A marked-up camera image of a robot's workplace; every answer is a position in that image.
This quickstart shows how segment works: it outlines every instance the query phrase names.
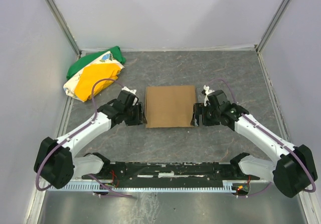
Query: white panel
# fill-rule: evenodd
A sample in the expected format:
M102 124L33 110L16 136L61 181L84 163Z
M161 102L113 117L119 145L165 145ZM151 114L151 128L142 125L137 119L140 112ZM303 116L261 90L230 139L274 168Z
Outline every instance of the white panel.
M321 175L321 0L292 0L263 58L297 146L311 148ZM321 182L317 194L321 201Z
M0 0L0 218L22 223L40 142L53 136L75 53L45 0Z
M257 44L282 0L55 0L82 50Z

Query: pile of cloth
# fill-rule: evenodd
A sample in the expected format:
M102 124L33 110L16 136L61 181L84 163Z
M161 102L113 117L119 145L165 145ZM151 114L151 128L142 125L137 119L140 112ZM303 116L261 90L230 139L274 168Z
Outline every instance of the pile of cloth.
M116 80L125 62L126 59L122 56L118 46L84 56L69 68L64 91L68 96L85 102L91 99L93 85L103 78ZM113 81L98 83L94 95L112 83Z

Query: yellow cloth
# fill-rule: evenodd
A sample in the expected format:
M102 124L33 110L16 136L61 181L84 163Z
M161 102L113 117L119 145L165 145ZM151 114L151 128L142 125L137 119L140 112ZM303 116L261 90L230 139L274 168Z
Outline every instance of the yellow cloth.
M115 63L108 64L92 64L84 67L83 72L79 78L79 82L75 88L75 95L82 101L91 99L91 90L93 85L103 79L112 78L117 79L117 74L121 71L121 68ZM102 81L98 83L94 90L94 95L99 93L111 85L113 81Z

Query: cloth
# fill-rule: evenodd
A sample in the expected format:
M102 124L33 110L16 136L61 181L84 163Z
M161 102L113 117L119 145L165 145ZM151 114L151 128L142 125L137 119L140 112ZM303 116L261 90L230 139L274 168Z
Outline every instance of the cloth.
M117 74L123 69L110 51L103 52L92 62L80 69L65 84L64 91L68 96L85 102L91 99L93 85L103 78L117 79ZM112 84L113 81L102 81L94 90L94 95Z
M87 66L89 63L100 57L102 54L110 52L114 59L116 59L118 62L124 64L126 62L126 58L124 58L121 54L120 48L118 46L112 47L108 50L102 51L102 52L96 52L93 54L89 54L87 56L84 56L80 58L77 62L75 62L68 70L67 73L67 80L72 78L77 72L79 72L81 69L83 69L85 66Z

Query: green cloth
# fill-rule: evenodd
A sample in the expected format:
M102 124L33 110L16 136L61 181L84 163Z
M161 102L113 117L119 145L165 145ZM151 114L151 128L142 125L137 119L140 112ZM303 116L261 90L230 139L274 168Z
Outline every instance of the green cloth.
M124 64L126 62L126 58L124 58L121 54L120 48L118 46L112 47L108 50L102 51L102 52L96 52L93 54L89 54L87 56L84 56L80 58L77 62L71 65L67 72L67 80L72 78L79 70L83 69L85 66L87 66L89 63L91 63L93 60L101 56L102 54L110 51L112 56L121 64Z

